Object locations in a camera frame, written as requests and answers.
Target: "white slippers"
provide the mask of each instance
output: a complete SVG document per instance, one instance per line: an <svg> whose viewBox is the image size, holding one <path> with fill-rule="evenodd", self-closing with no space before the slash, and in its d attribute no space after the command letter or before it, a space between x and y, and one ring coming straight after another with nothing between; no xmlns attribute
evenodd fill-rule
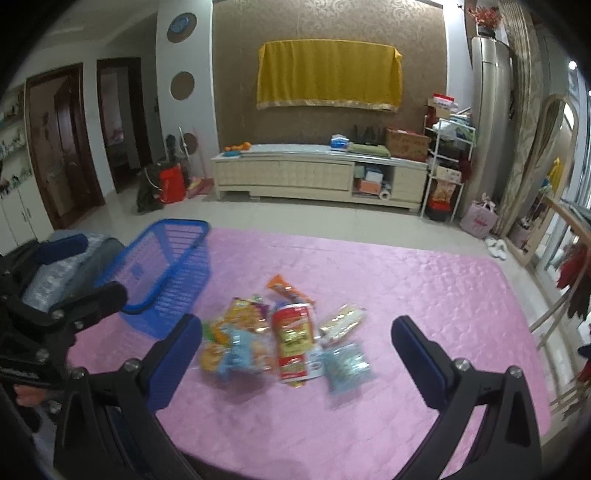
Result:
<svg viewBox="0 0 591 480"><path fill-rule="evenodd" d="M507 260L507 244L504 240L496 240L489 236L484 240L484 243L493 257Z"/></svg>

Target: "blue plastic basket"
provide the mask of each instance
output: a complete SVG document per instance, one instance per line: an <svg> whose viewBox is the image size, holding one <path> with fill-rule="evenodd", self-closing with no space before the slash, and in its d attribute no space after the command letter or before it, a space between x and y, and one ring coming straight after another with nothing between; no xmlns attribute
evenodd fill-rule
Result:
<svg viewBox="0 0 591 480"><path fill-rule="evenodd" d="M115 258L97 281L127 289L123 318L136 330L165 338L193 304L210 274L206 236L200 220L164 219L149 226Z"/></svg>

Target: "mirror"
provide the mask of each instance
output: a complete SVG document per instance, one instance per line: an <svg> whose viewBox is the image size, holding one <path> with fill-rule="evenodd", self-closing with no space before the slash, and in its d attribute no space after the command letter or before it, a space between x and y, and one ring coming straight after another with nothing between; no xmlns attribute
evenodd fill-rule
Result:
<svg viewBox="0 0 591 480"><path fill-rule="evenodd" d="M534 256L548 229L552 214L545 197L559 199L570 183L579 118L571 101L550 95L543 103L534 144L525 166L511 215L515 218L506 240L522 265Z"/></svg>

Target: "paper roll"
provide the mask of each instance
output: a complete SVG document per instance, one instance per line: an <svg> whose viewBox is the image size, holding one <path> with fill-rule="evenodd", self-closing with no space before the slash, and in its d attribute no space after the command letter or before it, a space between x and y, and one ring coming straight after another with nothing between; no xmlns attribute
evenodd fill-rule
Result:
<svg viewBox="0 0 591 480"><path fill-rule="evenodd" d="M381 189L379 191L378 196L380 200L389 200L390 198L392 198L392 196L390 195L390 191L386 189Z"/></svg>

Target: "pink mat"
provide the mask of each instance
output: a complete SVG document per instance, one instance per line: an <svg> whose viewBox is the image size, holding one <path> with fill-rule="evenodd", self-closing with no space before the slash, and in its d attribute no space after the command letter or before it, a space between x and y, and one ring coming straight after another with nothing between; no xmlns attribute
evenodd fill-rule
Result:
<svg viewBox="0 0 591 480"><path fill-rule="evenodd" d="M228 385L191 367L158 418L181 449L205 462L268 480L390 480L436 418L392 347L392 320L407 314L452 358L480 369L520 365L531 389L540 433L550 409L544 375L526 319L501 269L486 258L303 236L214 229L212 277L194 312L220 315L233 296L265 293L275 273L317 300L319 319L343 303L368 309L353 338L362 342L375 380L332 397L324 378L301 388L270 377ZM142 357L152 340L112 316L83 332L70 359L91 372ZM483 410L446 469L460 468Z"/></svg>

